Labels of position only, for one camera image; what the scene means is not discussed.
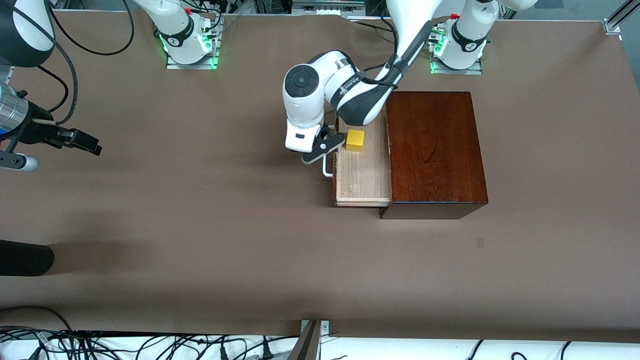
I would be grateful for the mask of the brown table cover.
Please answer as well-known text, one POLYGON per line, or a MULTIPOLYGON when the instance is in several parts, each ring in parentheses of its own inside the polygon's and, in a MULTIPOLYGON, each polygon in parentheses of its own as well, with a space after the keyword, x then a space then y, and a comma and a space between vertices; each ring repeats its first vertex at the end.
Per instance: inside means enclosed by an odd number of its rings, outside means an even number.
POLYGON ((166 69, 135 14, 119 55, 62 35, 78 74, 69 121, 102 154, 19 150, 0 170, 0 239, 46 244, 50 274, 0 277, 0 307, 77 330, 640 342, 640 92, 598 22, 498 22, 470 92, 489 202, 462 219, 333 206, 320 164, 285 148, 282 80, 323 51, 365 68, 393 45, 338 16, 242 16, 215 70, 166 69))

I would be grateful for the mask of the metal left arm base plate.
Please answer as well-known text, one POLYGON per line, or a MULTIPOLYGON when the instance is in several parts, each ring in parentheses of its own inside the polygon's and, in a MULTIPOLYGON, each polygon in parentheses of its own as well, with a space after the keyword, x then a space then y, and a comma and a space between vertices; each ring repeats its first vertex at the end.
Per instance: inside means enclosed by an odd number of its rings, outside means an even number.
POLYGON ((429 36, 430 73, 432 75, 482 75, 482 50, 486 41, 471 43, 465 52, 444 28, 434 28, 429 36))

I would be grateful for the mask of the silver corner bracket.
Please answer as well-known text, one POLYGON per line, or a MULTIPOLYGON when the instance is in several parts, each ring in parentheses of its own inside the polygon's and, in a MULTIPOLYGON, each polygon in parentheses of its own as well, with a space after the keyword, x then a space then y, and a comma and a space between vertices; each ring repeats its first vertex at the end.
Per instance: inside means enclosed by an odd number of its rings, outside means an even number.
MULTIPOLYGON (((329 335, 330 335, 330 322, 328 320, 316 320, 316 322, 317 322, 317 325, 320 328, 320 330, 319 330, 320 337, 329 337, 329 335)), ((303 319, 301 321, 301 330, 300 330, 301 334, 306 330, 306 327, 310 323, 311 323, 310 319, 303 319)))

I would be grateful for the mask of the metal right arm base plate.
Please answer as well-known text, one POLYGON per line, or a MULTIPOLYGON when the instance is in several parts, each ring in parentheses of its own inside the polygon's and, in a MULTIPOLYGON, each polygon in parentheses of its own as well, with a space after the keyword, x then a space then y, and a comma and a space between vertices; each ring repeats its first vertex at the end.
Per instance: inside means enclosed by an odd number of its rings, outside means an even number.
POLYGON ((222 45, 222 23, 198 13, 189 14, 190 25, 181 34, 160 34, 167 54, 167 69, 217 69, 222 45))

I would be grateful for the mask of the yellow block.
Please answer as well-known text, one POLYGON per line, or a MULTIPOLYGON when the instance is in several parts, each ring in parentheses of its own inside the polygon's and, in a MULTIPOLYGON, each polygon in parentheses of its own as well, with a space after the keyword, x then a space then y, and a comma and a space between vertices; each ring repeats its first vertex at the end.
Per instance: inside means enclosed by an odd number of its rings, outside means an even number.
POLYGON ((346 134, 345 150, 349 152, 362 152, 365 144, 365 131, 349 129, 346 134))

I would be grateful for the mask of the dark brown wooden cabinet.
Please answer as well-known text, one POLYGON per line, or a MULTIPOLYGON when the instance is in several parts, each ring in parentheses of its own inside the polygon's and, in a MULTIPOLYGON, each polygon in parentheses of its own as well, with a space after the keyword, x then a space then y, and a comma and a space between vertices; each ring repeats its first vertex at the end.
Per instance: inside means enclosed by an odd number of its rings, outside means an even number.
POLYGON ((395 91, 386 101, 390 203, 382 220, 459 220, 489 194, 468 91, 395 91))

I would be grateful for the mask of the grey metal post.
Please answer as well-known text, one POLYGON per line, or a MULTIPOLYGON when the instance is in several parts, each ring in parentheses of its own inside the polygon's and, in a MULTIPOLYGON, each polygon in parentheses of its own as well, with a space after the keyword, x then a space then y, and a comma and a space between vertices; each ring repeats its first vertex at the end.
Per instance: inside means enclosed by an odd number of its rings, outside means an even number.
POLYGON ((322 334, 321 320, 304 320, 301 335, 286 360, 319 360, 322 334))

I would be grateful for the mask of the wooden drawer with white handle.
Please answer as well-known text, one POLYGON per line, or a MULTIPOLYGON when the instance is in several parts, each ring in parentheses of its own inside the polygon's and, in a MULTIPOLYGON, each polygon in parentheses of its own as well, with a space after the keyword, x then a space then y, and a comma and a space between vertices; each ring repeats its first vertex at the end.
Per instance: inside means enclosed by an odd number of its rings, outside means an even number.
POLYGON ((333 155, 333 193, 337 207, 384 208, 392 200, 387 110, 361 130, 359 152, 341 146, 333 155))

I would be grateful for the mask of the black rounded object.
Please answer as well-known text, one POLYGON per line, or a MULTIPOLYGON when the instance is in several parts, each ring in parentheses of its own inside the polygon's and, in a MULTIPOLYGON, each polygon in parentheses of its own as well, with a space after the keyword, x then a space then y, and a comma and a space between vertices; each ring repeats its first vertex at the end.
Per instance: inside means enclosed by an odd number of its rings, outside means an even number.
POLYGON ((49 246, 0 239, 0 276, 42 276, 54 261, 55 254, 49 246))

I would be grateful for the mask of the grey metal box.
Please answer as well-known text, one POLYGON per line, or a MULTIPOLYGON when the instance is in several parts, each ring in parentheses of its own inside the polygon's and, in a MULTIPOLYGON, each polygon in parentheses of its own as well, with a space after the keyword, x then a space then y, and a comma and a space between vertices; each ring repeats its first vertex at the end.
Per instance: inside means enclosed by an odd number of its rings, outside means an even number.
POLYGON ((292 15, 366 16, 365 0, 291 0, 292 15))

